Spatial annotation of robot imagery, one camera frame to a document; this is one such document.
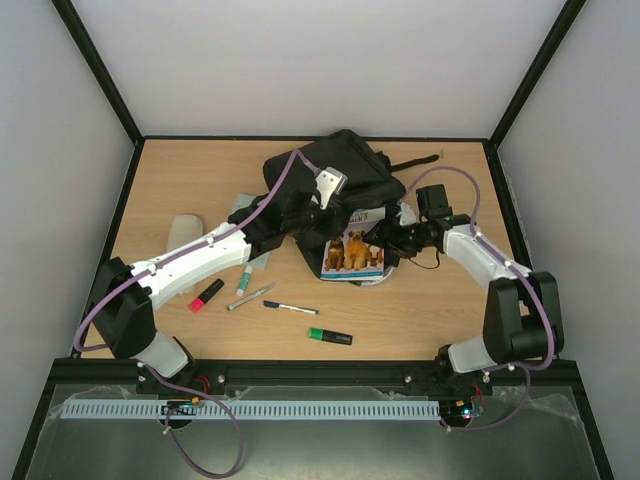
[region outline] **black metal frame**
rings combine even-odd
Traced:
[[[102,265],[111,256],[122,215],[129,197],[136,169],[140,161],[145,140],[158,139],[196,139],[196,140],[300,140],[312,141],[313,136],[154,136],[144,137],[131,116],[122,96],[118,92],[104,62],[100,58],[86,28],[82,24],[71,0],[51,0],[60,17],[75,40],[91,71],[100,84],[116,115],[126,130],[135,150],[129,170],[123,184],[120,198],[114,213],[107,239],[100,256]],[[372,141],[423,141],[423,142],[481,142],[489,170],[496,189],[496,195],[504,218],[514,258],[519,263],[530,266],[531,260],[521,225],[515,210],[509,185],[507,183],[497,149],[513,125],[527,98],[542,76],[555,51],[565,37],[573,21],[586,0],[567,0],[551,31],[547,35],[533,63],[523,78],[507,110],[504,112],[495,132],[490,139],[485,138],[433,138],[433,137],[376,137]],[[14,479],[25,478],[38,440],[40,429],[49,409],[56,385],[62,384],[134,384],[138,377],[136,363],[130,360],[88,360],[77,359],[77,352],[70,358],[54,361],[51,373],[36,408],[27,438],[24,442]],[[365,385],[382,391],[393,390],[408,395],[429,394],[433,399],[448,398],[434,392],[421,380],[421,372],[433,362],[296,362],[296,361],[220,361],[198,360],[198,365],[209,372],[209,378],[216,378],[218,372],[224,374],[225,389],[242,389],[248,385]],[[408,373],[416,380],[405,382]],[[492,385],[514,385],[523,380],[518,371],[499,371],[492,374]],[[533,372],[533,386],[569,386],[576,399],[580,416],[585,424],[601,478],[613,478],[611,467],[600,439],[589,401],[587,399],[580,374],[575,362],[557,360],[552,367],[543,372]]]

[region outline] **red marker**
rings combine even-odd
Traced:
[[[191,310],[193,313],[196,313],[198,310],[204,307],[205,304],[209,300],[211,300],[213,296],[218,293],[218,290],[220,290],[223,286],[224,282],[218,278],[215,282],[209,285],[204,290],[204,292],[198,295],[198,298],[191,302],[191,304],[189,305],[189,310]]]

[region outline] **black bag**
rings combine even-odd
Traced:
[[[358,209],[395,206],[406,192],[404,185],[391,175],[389,158],[382,152],[375,153],[364,139],[351,130],[340,130],[305,145],[300,150],[316,167],[333,167],[347,176],[347,183],[338,198],[347,208],[349,215]],[[269,189],[282,173],[290,155],[291,152],[283,153],[264,163],[263,174]],[[303,181],[313,182],[313,178],[314,175],[309,168],[302,162],[295,161],[283,187],[292,188]],[[314,232],[305,232],[294,238],[307,264],[313,273],[320,277],[327,239]],[[397,257],[388,253],[385,251],[385,267],[389,262],[397,265]]]

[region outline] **book cover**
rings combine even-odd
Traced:
[[[384,207],[356,210],[342,236],[327,242],[322,259],[321,280],[377,280],[384,275],[384,251],[362,241],[376,223],[384,219]]]

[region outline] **green cap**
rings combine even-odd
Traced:
[[[314,340],[322,340],[322,334],[324,330],[321,328],[312,328],[309,330],[309,338],[313,338]]]

